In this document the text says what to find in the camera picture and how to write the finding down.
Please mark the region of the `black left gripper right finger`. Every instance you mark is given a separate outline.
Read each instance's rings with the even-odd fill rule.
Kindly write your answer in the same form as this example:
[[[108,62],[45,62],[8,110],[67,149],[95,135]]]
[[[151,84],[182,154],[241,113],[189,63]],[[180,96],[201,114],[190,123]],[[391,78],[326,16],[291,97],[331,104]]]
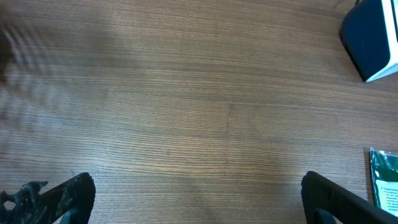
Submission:
[[[324,176],[309,171],[301,182],[305,218],[309,224],[397,224],[397,217],[370,204]]]

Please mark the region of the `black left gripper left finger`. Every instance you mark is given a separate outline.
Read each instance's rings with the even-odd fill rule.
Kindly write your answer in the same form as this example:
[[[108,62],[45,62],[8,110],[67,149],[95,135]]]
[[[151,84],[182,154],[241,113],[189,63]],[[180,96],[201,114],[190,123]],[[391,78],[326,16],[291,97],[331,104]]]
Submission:
[[[84,172],[41,193],[47,181],[24,184],[14,194],[1,192],[1,223],[87,224],[95,202],[96,187]]]

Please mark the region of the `green 3M sponge package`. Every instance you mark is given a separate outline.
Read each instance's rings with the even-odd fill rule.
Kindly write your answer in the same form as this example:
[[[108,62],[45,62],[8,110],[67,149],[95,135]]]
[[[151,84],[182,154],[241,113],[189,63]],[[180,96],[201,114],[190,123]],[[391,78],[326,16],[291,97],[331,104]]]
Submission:
[[[375,205],[397,217],[397,154],[373,147],[369,152],[369,167]]]

